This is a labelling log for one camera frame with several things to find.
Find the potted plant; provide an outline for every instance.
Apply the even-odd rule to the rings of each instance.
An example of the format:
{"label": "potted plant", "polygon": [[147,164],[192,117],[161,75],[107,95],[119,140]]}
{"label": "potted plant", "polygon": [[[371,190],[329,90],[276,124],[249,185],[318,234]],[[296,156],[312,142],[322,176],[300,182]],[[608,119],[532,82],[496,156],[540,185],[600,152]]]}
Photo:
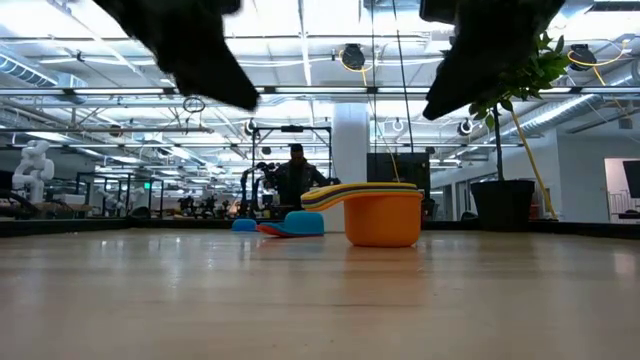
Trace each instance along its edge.
{"label": "potted plant", "polygon": [[469,113],[475,120],[482,120],[495,134],[497,151],[498,180],[471,184],[478,217],[483,228],[488,230],[524,230],[529,221],[531,197],[535,191],[535,183],[528,180],[505,180],[502,167],[502,142],[500,138],[500,106],[511,113],[518,129],[520,139],[531,161],[536,179],[543,189],[545,203],[555,217],[549,194],[537,171],[516,113],[513,111],[512,98],[526,101],[529,97],[542,99],[540,91],[552,89],[551,83],[565,75],[570,60],[563,53],[564,37],[560,37],[554,49],[549,47],[551,38],[545,32],[541,35],[531,56],[524,64],[514,65],[500,74],[499,85],[489,97],[476,100],[469,107]]}

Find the orange cup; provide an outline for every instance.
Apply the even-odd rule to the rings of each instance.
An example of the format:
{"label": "orange cup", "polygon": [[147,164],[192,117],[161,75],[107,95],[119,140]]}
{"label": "orange cup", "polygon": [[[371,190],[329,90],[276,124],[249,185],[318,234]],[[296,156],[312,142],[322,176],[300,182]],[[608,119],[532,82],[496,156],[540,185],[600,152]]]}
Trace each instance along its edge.
{"label": "orange cup", "polygon": [[418,192],[345,200],[347,239],[356,246],[412,246],[420,238],[421,201]]}

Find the ceiling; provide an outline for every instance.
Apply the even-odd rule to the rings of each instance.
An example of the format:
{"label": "ceiling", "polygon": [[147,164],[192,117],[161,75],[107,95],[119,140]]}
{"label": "ceiling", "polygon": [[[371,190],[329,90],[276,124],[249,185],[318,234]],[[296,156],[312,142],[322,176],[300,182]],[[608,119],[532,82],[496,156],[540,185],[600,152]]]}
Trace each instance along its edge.
{"label": "ceiling", "polygon": [[[450,47],[449,37],[453,35],[453,27],[422,21],[417,15],[419,0],[398,1],[402,5],[399,7],[398,21],[391,9],[384,6],[388,1],[378,1],[372,27],[371,13],[368,7],[361,7],[360,0],[246,0],[238,14],[225,19],[225,34],[229,47],[256,86],[300,86],[308,89],[318,86],[361,87],[365,82],[367,86],[403,86],[400,45],[406,86],[428,87],[435,78],[436,68],[442,58],[441,51]],[[71,10],[71,16],[59,11],[63,3]],[[558,37],[563,34],[567,45],[588,44],[600,62],[614,59],[622,51],[618,42],[620,37],[640,31],[640,15],[636,12],[585,13],[592,3],[584,0],[567,1],[561,14],[552,22],[550,35]],[[172,79],[155,65],[152,54],[139,42],[129,39],[93,1],[4,0],[0,2],[0,24],[0,53],[18,56],[43,73],[72,74],[89,88],[173,86]],[[367,58],[367,67],[373,64],[375,54],[375,83],[373,70],[366,72],[363,79],[362,73],[345,70],[336,59],[336,55],[348,43],[361,45]],[[625,46],[619,61],[601,68],[603,74],[635,59],[640,51],[640,41],[634,38]],[[570,71],[569,77],[560,79],[558,84],[581,85],[594,80],[592,71]],[[2,73],[0,85],[16,88],[29,86]],[[9,105],[4,105],[20,104],[36,115],[44,113],[47,121],[33,117],[36,119],[34,126],[40,129],[72,125],[84,129],[106,129],[114,125],[148,128],[146,137],[141,133],[124,133],[121,137],[108,133],[67,134],[67,143],[85,141],[95,145],[92,151],[99,155],[139,157],[155,165],[219,166],[225,169],[229,179],[227,182],[231,185],[237,182],[239,172],[250,164],[246,160],[247,155],[250,156],[250,148],[231,148],[231,144],[250,144],[250,137],[244,135],[244,126],[249,119],[259,126],[330,126],[336,103],[366,103],[372,100],[364,94],[339,96],[304,92],[265,95],[255,113],[206,100],[207,108],[191,118],[183,111],[183,99],[180,96],[160,99],[158,96],[95,95],[84,97],[81,104],[53,97],[14,96],[4,98],[11,101]],[[398,145],[393,148],[397,149],[394,151],[406,151],[399,144],[407,144],[411,140],[407,131],[407,108],[413,141],[417,144],[466,143],[478,134],[486,133],[486,129],[477,128],[471,138],[458,135],[457,127],[468,117],[467,109],[460,109],[437,121],[427,121],[421,117],[425,106],[422,99],[423,96],[411,96],[406,103],[401,92],[377,99],[377,111],[371,114],[371,121],[378,121],[385,141]],[[516,102],[515,110],[520,116],[544,106],[546,102],[563,99],[549,97],[545,101]],[[572,129],[598,118],[598,114],[589,113],[572,120],[573,124],[563,124],[560,129]],[[191,129],[188,133],[187,120]],[[11,127],[7,121],[3,125]],[[158,131],[177,126],[185,128],[185,131]],[[623,130],[609,124],[581,131],[575,136],[618,136],[620,131]],[[190,156],[186,160],[175,154],[168,158],[160,154],[159,157],[157,149],[145,148],[141,142],[150,138],[167,144],[212,144],[216,147],[184,147]],[[301,142],[309,144],[310,158],[326,159],[328,150],[323,140],[326,141],[322,134],[311,132],[274,132],[263,140],[263,145],[272,145],[272,155],[263,157],[284,161],[288,157],[286,144]],[[100,148],[100,144],[127,144],[130,147],[125,148],[127,154],[123,154],[120,149]],[[436,156],[443,159],[448,158],[451,152],[447,148],[438,151]],[[97,163],[104,163],[102,156],[91,152],[85,155],[92,156]],[[317,165],[325,173],[328,172],[328,162],[318,161]]]}

